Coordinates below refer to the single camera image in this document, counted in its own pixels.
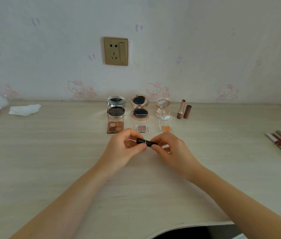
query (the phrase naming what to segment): gold wall socket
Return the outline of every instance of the gold wall socket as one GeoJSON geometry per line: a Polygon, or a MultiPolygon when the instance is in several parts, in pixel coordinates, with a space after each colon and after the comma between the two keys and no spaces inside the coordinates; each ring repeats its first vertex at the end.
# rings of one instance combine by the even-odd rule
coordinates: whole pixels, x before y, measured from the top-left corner
{"type": "Polygon", "coordinates": [[[128,65],[128,39],[104,37],[107,65],[128,65]]]}

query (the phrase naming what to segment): person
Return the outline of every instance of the person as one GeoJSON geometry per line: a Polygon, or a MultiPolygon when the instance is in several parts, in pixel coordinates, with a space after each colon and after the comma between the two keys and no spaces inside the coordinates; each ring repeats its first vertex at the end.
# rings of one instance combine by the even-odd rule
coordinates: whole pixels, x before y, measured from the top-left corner
{"type": "MultiPolygon", "coordinates": [[[[131,128],[113,135],[98,162],[10,238],[71,238],[100,188],[146,150],[146,144],[136,144],[137,138],[143,136],[131,128]]],[[[158,143],[151,148],[159,157],[205,191],[246,237],[281,239],[281,217],[204,167],[184,141],[169,132],[151,141],[158,143]]]]}

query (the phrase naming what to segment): hand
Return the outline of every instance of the hand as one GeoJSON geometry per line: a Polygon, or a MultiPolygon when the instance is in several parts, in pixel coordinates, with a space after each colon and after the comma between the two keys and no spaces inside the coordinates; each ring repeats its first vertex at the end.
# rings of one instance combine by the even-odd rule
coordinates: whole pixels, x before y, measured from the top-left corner
{"type": "Polygon", "coordinates": [[[158,143],[151,148],[169,165],[173,170],[192,180],[195,172],[203,168],[202,164],[192,155],[184,141],[180,140],[170,132],[164,132],[150,141],[158,143]]]}
{"type": "Polygon", "coordinates": [[[144,137],[131,128],[127,128],[113,135],[103,155],[96,163],[96,166],[105,168],[110,175],[114,175],[123,168],[133,156],[146,150],[146,144],[137,144],[134,141],[137,138],[143,139],[144,137]]]}

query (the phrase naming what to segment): wooden tabletop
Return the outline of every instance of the wooden tabletop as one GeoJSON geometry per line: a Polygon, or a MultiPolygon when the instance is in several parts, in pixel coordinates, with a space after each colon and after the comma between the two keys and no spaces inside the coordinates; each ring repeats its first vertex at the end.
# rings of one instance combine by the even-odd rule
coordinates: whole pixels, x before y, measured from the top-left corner
{"type": "MultiPolygon", "coordinates": [[[[41,104],[26,117],[0,112],[0,238],[11,236],[50,204],[103,153],[105,102],[41,104]]],[[[265,132],[281,130],[281,106],[191,104],[189,119],[176,119],[174,134],[207,168],[281,215],[281,150],[265,132]]],[[[125,128],[142,124],[130,117],[125,128]]],[[[146,139],[159,134],[154,103],[146,139]]],[[[193,225],[231,223],[200,189],[180,178],[148,149],[134,157],[100,191],[75,238],[151,238],[193,225]]]]}

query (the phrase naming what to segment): white tissue paper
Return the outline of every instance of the white tissue paper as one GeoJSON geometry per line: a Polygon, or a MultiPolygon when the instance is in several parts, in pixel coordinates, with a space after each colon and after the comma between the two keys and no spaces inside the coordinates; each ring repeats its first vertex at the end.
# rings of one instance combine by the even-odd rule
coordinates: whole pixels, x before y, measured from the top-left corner
{"type": "Polygon", "coordinates": [[[11,115],[19,115],[19,116],[28,116],[32,113],[36,113],[39,111],[41,105],[28,105],[28,106],[11,106],[9,114],[11,115]]]}

